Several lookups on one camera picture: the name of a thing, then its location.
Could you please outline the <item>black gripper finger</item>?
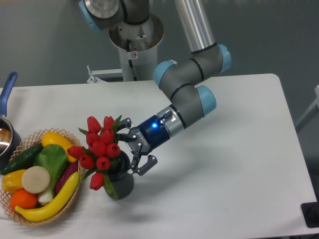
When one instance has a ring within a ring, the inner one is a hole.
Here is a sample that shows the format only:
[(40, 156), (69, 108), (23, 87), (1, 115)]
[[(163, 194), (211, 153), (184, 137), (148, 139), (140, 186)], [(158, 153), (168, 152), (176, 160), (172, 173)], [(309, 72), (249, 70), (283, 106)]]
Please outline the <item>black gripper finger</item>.
[(130, 164), (132, 172), (139, 176), (143, 176), (158, 163), (158, 160), (154, 155), (150, 152), (143, 151), (144, 148), (142, 143), (137, 144)]
[(133, 127), (130, 118), (125, 118), (121, 120), (121, 117), (115, 119), (115, 143), (118, 144), (119, 141), (131, 142), (137, 139), (134, 133), (120, 133), (123, 129), (131, 129)]

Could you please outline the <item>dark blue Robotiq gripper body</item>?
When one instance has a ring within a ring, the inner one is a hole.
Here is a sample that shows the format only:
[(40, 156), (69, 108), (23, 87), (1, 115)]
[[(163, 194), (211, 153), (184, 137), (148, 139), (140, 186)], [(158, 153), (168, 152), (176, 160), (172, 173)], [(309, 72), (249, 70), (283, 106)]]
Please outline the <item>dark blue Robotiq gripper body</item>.
[(132, 154), (135, 153), (139, 143), (142, 146), (141, 155), (147, 155), (153, 149), (170, 139), (167, 129), (160, 123), (160, 120), (156, 115), (150, 117), (138, 126), (131, 128), (129, 134), (135, 136), (134, 139), (126, 141), (126, 145)]

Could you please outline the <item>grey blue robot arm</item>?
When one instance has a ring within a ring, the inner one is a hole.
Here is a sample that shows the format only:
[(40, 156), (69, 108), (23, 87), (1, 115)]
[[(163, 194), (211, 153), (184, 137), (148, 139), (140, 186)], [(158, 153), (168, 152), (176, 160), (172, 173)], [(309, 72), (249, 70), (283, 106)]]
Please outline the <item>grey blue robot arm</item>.
[(216, 108), (216, 98), (202, 82), (231, 65), (228, 49), (217, 44), (204, 5), (199, 0), (174, 2), (192, 57), (183, 63), (158, 62), (158, 46), (163, 39), (161, 20), (150, 13), (147, 0), (81, 0), (80, 10), (94, 31), (108, 29), (117, 47), (119, 70), (93, 71), (96, 77), (122, 76), (124, 81), (154, 80), (170, 105), (134, 127), (123, 121), (121, 134), (133, 154), (130, 169), (144, 175), (156, 163), (151, 154), (171, 137), (207, 116)]

